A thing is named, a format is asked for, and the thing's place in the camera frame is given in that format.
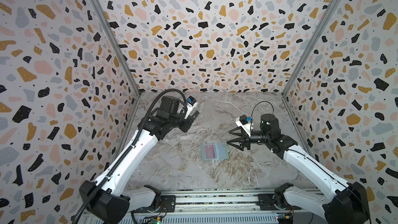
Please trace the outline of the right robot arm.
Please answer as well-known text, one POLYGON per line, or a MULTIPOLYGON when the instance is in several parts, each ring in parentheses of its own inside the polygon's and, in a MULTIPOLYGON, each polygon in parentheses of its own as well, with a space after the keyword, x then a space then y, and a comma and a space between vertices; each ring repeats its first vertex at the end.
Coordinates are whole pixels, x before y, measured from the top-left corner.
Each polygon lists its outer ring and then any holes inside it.
POLYGON ((252 118, 236 118, 236 128, 229 134, 236 138, 227 144, 241 151, 252 144, 265 145, 280 159, 294 166, 321 192, 317 195, 284 183, 274 190, 271 205, 280 210, 288 207, 305 209, 329 224, 364 224, 371 222, 366 189, 358 182, 350 183, 311 157, 293 138, 281 133, 273 114, 260 117, 260 128, 254 130, 252 118))

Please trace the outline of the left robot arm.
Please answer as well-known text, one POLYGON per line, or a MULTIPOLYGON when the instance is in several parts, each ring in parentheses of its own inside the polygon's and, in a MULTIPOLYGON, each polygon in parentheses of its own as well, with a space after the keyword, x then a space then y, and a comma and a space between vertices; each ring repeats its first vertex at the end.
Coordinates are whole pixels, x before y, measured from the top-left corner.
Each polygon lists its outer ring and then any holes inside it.
POLYGON ((161 208, 161 191, 145 185, 138 190, 125 187, 145 155, 173 129, 186 133, 199 115, 197 100, 178 99, 164 91, 156 97, 142 118, 133 138, 116 160, 94 181, 86 180, 79 193, 83 205, 73 219, 78 223, 84 211, 105 224, 117 224, 137 209, 156 212, 161 208))

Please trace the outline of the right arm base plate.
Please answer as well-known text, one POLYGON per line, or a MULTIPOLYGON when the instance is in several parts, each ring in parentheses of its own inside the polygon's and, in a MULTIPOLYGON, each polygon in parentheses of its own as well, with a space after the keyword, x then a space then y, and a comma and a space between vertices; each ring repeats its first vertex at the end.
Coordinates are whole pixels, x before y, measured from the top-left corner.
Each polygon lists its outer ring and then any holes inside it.
POLYGON ((257 206, 261 211, 291 211, 301 210, 300 207, 292 206, 282 194, 258 194, 257 206))

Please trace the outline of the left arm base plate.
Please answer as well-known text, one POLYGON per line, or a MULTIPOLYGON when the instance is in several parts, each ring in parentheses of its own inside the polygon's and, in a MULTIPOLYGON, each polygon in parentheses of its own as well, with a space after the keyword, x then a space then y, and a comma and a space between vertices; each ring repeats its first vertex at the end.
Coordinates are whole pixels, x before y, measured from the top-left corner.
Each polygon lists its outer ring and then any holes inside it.
POLYGON ((160 196, 160 202, 157 207, 142 207, 134 210, 134 213, 150 214, 155 215, 159 213, 173 213, 176 207, 176 196, 175 195, 162 195, 160 196))

